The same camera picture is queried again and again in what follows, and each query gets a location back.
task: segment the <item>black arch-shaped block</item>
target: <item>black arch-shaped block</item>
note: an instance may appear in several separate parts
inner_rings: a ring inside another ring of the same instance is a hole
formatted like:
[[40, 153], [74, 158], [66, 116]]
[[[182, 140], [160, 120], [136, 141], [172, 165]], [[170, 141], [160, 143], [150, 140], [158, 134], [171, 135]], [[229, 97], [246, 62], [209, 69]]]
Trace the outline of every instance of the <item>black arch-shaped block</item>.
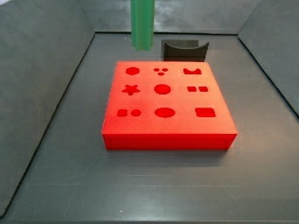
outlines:
[[199, 40], [163, 40], [163, 61], [199, 61], [206, 60], [210, 42], [199, 45]]

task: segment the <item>red shape sorter board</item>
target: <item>red shape sorter board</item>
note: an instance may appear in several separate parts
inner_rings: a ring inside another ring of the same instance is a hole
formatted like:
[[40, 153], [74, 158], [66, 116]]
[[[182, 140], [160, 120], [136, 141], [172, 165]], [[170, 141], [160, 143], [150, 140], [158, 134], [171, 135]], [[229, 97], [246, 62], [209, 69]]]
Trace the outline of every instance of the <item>red shape sorter board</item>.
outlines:
[[210, 64], [118, 62], [102, 135], [108, 150], [227, 150], [238, 130]]

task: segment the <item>green rod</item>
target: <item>green rod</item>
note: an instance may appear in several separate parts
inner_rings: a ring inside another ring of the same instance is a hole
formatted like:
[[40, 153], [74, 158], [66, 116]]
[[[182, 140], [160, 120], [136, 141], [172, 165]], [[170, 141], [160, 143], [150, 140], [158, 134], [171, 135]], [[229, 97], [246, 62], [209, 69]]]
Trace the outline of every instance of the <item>green rod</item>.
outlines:
[[155, 0], [131, 0], [132, 45], [138, 51], [154, 44]]

